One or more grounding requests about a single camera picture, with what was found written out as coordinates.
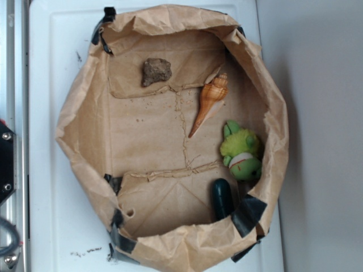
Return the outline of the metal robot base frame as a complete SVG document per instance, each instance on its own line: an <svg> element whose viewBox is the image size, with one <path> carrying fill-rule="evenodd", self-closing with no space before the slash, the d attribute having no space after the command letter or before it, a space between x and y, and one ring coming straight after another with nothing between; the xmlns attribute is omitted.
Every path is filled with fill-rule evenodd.
<svg viewBox="0 0 363 272"><path fill-rule="evenodd" d="M1 271L30 271L29 1L1 1Z"/></svg>

